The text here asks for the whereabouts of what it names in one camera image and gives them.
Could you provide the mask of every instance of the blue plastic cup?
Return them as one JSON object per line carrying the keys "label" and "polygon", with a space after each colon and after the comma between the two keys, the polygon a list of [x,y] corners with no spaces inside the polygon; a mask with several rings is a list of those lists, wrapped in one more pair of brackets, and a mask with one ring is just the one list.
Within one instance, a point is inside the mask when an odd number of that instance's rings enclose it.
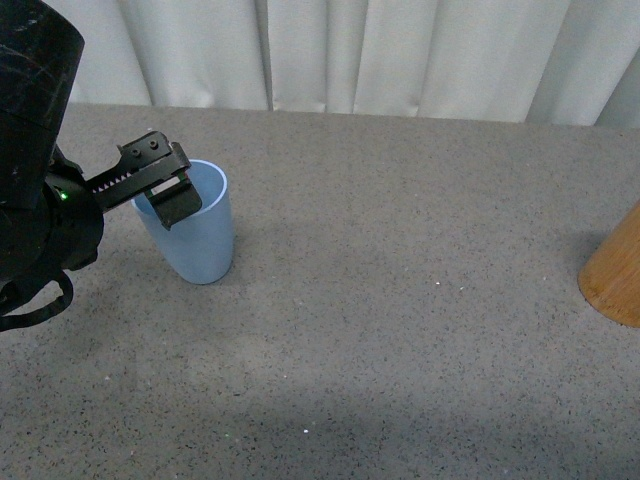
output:
{"label": "blue plastic cup", "polygon": [[131,204],[173,269],[187,282],[204,285],[221,279],[231,267],[233,220],[224,172],[210,162],[190,161],[187,173],[202,198],[198,212],[167,231],[144,195]]}

